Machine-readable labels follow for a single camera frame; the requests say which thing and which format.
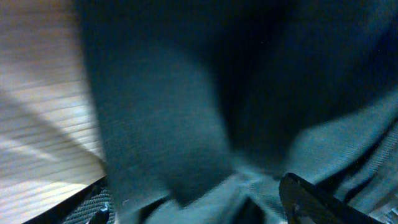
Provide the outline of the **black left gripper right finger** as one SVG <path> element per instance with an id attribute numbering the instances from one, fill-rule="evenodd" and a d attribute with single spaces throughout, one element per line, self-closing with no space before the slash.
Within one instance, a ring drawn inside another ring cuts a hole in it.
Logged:
<path id="1" fill-rule="evenodd" d="M 288 224 L 382 224 L 294 173 L 281 178 L 279 196 Z"/>

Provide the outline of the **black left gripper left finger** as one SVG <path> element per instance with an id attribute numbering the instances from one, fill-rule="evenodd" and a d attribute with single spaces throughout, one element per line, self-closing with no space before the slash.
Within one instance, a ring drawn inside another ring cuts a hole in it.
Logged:
<path id="1" fill-rule="evenodd" d="M 104 206 L 108 206 L 107 224 L 116 221 L 115 206 L 105 177 L 89 185 L 81 192 L 51 208 L 24 224 L 84 224 L 89 222 Z"/>

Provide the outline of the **black polo shirt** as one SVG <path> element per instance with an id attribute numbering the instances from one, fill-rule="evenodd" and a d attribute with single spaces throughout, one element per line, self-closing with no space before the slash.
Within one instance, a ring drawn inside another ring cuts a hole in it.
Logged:
<path id="1" fill-rule="evenodd" d="M 74 7 L 120 223 L 280 223 L 290 172 L 396 194 L 396 1 Z"/>

